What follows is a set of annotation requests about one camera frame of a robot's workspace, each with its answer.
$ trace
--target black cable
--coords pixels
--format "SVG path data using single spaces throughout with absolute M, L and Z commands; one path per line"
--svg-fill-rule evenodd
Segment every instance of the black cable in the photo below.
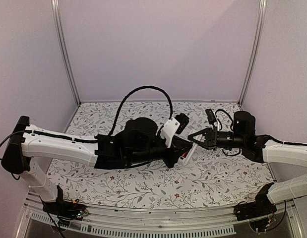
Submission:
M 286 211 L 287 211 L 287 202 L 284 201 L 284 212 L 283 212 L 283 215 L 282 215 L 281 220 L 280 220 L 279 223 L 276 224 L 273 228 L 267 229 L 267 231 L 272 231 L 272 230 L 276 229 L 276 228 L 282 223 L 284 217 L 286 216 Z
M 44 135 L 44 136 L 48 136 L 48 137 L 52 137 L 52 138 L 59 138 L 59 139 L 64 139 L 64 140 L 70 140 L 73 142 L 79 142 L 79 143 L 91 143 L 91 144 L 95 144 L 98 143 L 98 140 L 83 140 L 83 139 L 72 139 L 72 137 L 67 136 L 67 135 L 56 135 L 56 134 L 51 134 L 51 133 L 47 133 L 47 132 L 43 132 L 43 131 L 31 131 L 31 130 L 27 130 L 26 133 L 29 134 L 36 134 L 36 135 Z
M 16 131 L 14 133 L 11 133 L 10 135 L 8 135 L 5 139 L 2 140 L 2 142 L 0 143 L 0 148 L 3 146 L 3 144 L 10 138 L 12 137 L 13 135 L 17 135 L 17 134 L 20 134 L 20 133 L 25 133 L 26 131 L 25 130 L 20 130 L 20 131 Z
M 225 111 L 224 109 L 217 109 L 216 112 L 215 112 L 215 116 L 216 116 L 216 114 L 217 114 L 218 112 L 223 112 L 223 113 L 225 113 L 225 114 L 228 116 L 228 118 L 229 118 L 229 119 L 231 120 L 231 122 L 232 122 L 230 128 L 231 128 L 231 130 L 233 130 L 233 123 L 234 123 L 234 120 L 232 119 L 231 115 L 229 115 L 229 113 L 228 113 L 227 111 Z M 222 129 L 223 129 L 223 125 L 222 125 L 222 123 L 221 123 L 221 121 L 220 121 L 219 119 L 217 119 L 217 120 L 218 120 L 219 125 L 221 126 L 219 130 L 222 130 Z
M 52 223 L 54 224 L 54 226 L 55 226 L 56 229 L 58 230 L 60 236 L 61 236 L 62 238 L 66 238 L 66 237 L 63 235 L 63 233 L 62 233 L 62 230 L 61 230 L 60 225 L 59 225 L 59 224 L 56 224 L 56 222 L 55 222 L 55 220 L 53 219 L 53 217 L 52 217 L 52 216 L 50 215 L 50 213 L 47 211 L 46 206 L 45 206 L 45 202 L 44 202 L 42 199 L 41 199 L 41 202 L 42 202 L 42 204 L 43 204 L 44 209 L 46 210 L 47 215 L 49 216 L 49 218 L 51 219 Z
M 225 148 L 222 149 L 222 152 L 223 152 L 223 154 L 226 155 L 226 156 L 237 156 L 237 155 L 239 155 L 239 154 L 241 153 L 241 151 L 242 151 L 241 149 L 239 149 L 239 151 L 238 151 L 236 154 L 229 155 L 229 154 L 226 154 L 226 152 L 224 151 L 224 149 L 225 149 Z
M 237 206 L 240 205 L 240 204 L 242 204 L 242 203 L 248 204 L 246 201 L 241 201 L 241 202 L 239 202 L 239 203 L 234 207 L 234 215 L 235 215 L 235 216 L 237 216 L 237 211 L 236 211 Z
M 13 177 L 15 180 L 17 180 L 17 181 L 20 179 L 20 176 L 19 176 L 19 177 L 16 177 L 16 176 L 14 176 L 13 173 L 11 173 L 11 175 L 12 175 L 12 177 Z
M 124 99 L 121 101 L 119 107 L 118 107 L 118 110 L 116 112 L 116 116 L 115 116 L 115 120 L 114 120 L 114 123 L 113 123 L 113 127 L 111 129 L 111 131 L 108 133 L 108 135 L 112 135 L 114 133 L 114 130 L 115 130 L 115 127 L 116 127 L 116 124 L 117 124 L 117 120 L 118 120 L 118 116 L 120 114 L 120 111 L 123 107 L 123 104 L 125 103 L 125 101 L 128 99 L 128 97 L 130 97 L 133 93 L 139 91 L 139 90 L 142 90 L 142 89 L 154 89 L 154 90 L 157 90 L 157 91 L 160 91 L 161 93 L 164 94 L 164 96 L 166 96 L 167 100 L 168 100 L 168 103 L 169 103 L 169 106 L 170 106 L 170 117 L 169 119 L 171 119 L 172 117 L 172 114 L 173 114 L 173 106 L 172 106 L 172 101 L 171 101 L 171 98 L 170 96 L 161 88 L 158 88 L 158 87 L 155 87 L 155 86 L 141 86 L 141 87 L 138 87 L 136 89 L 133 89 L 131 92 L 129 92 L 125 97 Z
M 304 143 L 281 141 L 281 140 L 278 140 L 278 139 L 272 137 L 271 135 L 258 135 L 258 136 L 267 137 L 268 139 L 271 139 L 271 140 L 273 140 L 274 142 L 277 142 L 277 143 L 279 143 L 279 144 L 307 146 L 307 144 L 304 144 Z

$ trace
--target white wall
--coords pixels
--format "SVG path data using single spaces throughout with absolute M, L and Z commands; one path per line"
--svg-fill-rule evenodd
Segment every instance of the white wall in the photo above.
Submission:
M 307 0 L 268 0 L 260 47 L 243 108 L 257 134 L 307 143 Z M 278 181 L 307 169 L 272 165 Z M 307 197 L 296 200 L 307 237 Z
M 74 110 L 51 1 L 0 1 L 0 141 L 21 115 L 63 131 Z M 0 238 L 14 236 L 27 191 L 0 166 Z
M 142 85 L 174 100 L 237 101 L 259 0 L 62 0 L 82 101 L 120 101 Z M 138 92 L 133 99 L 165 99 Z

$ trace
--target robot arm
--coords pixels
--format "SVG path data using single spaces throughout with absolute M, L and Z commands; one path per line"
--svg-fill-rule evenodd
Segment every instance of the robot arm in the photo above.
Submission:
M 307 167 L 307 146 L 279 144 L 268 140 L 262 149 L 263 161 Z M 307 174 L 294 179 L 274 183 L 267 197 L 271 203 L 307 195 Z
M 46 212 L 70 220 L 82 219 L 88 214 L 86 207 L 64 201 L 62 189 L 47 178 L 33 157 L 68 160 L 96 169 L 133 168 L 162 159 L 172 168 L 192 148 L 192 143 L 175 136 L 187 124 L 188 117 L 180 114 L 157 133 L 154 121 L 137 118 L 129 120 L 115 136 L 74 136 L 44 130 L 22 116 L 13 131 L 19 133 L 10 138 L 1 165 L 20 175 L 39 194 Z
M 188 139 L 205 149 L 239 148 L 247 159 L 258 163 L 285 163 L 307 167 L 307 144 L 282 142 L 269 135 L 255 135 L 255 118 L 248 112 L 234 114 L 232 131 L 219 131 L 212 110 L 206 110 L 208 121 L 213 125 L 191 134 Z M 263 216 L 276 211 L 274 204 L 307 195 L 307 174 L 285 181 L 266 184 L 255 202 L 235 207 L 239 220 Z

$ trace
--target floral pattern surface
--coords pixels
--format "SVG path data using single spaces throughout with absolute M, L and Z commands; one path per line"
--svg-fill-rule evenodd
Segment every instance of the floral pattern surface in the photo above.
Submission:
M 119 103 L 85 103 L 73 118 L 67 133 L 73 135 L 108 134 Z M 180 137 L 191 130 L 208 127 L 205 109 L 224 109 L 231 116 L 239 110 L 232 103 L 173 103 L 174 115 L 185 113 L 189 124 Z M 158 126 L 169 117 L 168 103 L 127 102 L 114 134 L 123 130 L 129 119 L 148 117 Z M 230 121 L 223 113 L 218 118 L 224 130 Z M 97 170 L 79 163 L 53 159 L 48 177 L 59 184 L 66 199 L 79 198 L 88 204 L 129 208 L 198 208 L 251 201 L 266 183 L 272 181 L 266 164 L 254 163 L 242 155 L 228 157 L 221 150 L 198 147 L 185 166 L 168 169 L 162 161 L 126 170 Z

